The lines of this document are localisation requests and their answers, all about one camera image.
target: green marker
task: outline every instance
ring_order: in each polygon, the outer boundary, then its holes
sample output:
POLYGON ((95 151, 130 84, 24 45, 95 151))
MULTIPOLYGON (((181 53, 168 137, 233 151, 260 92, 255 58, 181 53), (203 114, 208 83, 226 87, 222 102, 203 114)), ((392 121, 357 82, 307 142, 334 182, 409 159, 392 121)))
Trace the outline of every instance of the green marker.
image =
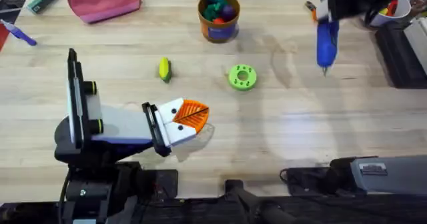
POLYGON ((236 65, 228 73, 228 82, 239 91, 250 90, 256 83, 255 69, 248 65, 236 65))
POLYGON ((27 8, 30 12, 39 14, 53 1, 54 0, 34 0, 28 4, 27 8))

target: red object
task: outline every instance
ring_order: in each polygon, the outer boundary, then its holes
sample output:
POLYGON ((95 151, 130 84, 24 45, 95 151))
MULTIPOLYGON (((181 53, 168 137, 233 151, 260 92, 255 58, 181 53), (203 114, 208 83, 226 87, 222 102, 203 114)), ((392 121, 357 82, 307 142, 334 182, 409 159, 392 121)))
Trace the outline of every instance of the red object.
POLYGON ((218 18, 213 20, 213 23, 214 24, 224 24, 225 21, 221 17, 218 17, 218 18))
POLYGON ((6 27, 0 24, 0 51, 6 42, 6 38, 8 34, 9 34, 9 31, 6 30, 6 27))
POLYGON ((389 6, 387 7, 388 11, 387 11, 387 16, 392 17, 394 16, 396 9, 398 8, 398 0, 394 0, 392 1, 389 6))
POLYGON ((138 10, 141 0, 68 0, 73 12, 92 23, 138 10))

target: cup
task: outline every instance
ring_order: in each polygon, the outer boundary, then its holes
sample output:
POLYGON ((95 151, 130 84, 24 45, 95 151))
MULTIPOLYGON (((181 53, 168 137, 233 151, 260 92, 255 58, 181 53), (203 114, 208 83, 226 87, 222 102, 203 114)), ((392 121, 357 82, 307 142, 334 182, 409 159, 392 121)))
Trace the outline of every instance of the cup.
POLYGON ((225 43, 236 36, 238 19, 240 14, 240 4, 238 0, 226 0, 236 11, 236 17, 223 24, 215 24, 203 17, 203 12, 207 7, 207 0, 200 0, 198 5, 201 33, 213 43, 225 43))
POLYGON ((380 27, 390 21, 399 21, 405 18, 411 12, 411 4, 409 0, 398 0, 398 6, 393 16, 377 14, 370 23, 372 27, 380 27))

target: blue tool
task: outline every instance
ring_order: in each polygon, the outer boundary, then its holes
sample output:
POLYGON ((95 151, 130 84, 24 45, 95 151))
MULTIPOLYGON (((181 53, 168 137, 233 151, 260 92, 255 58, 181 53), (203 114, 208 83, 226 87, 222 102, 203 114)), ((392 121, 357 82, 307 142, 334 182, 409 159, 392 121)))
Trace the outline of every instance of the blue tool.
POLYGON ((12 23, 8 23, 2 19, 0 19, 0 21, 2 22, 2 24, 6 27, 6 29, 12 33, 14 36, 16 36, 16 38, 22 39, 24 41, 26 41, 28 43, 28 45, 31 46, 35 46, 37 44, 37 42, 35 40, 33 40, 32 38, 30 38, 29 36, 27 36, 24 32, 22 32, 18 27, 16 27, 14 24, 12 23))
POLYGON ((330 23, 328 20, 324 20, 318 23, 317 60, 324 76, 326 76, 328 68, 334 63, 338 52, 339 30, 338 21, 330 23))

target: plastic cup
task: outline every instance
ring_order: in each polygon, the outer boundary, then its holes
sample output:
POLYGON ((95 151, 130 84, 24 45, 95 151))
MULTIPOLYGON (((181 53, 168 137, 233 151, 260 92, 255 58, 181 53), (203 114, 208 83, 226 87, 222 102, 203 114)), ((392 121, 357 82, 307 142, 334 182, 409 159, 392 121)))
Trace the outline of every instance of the plastic cup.
POLYGON ((409 12, 411 12, 411 4, 409 0, 398 0, 398 7, 392 17, 379 13, 373 18, 370 26, 380 27, 390 21, 399 21, 405 18, 409 12))

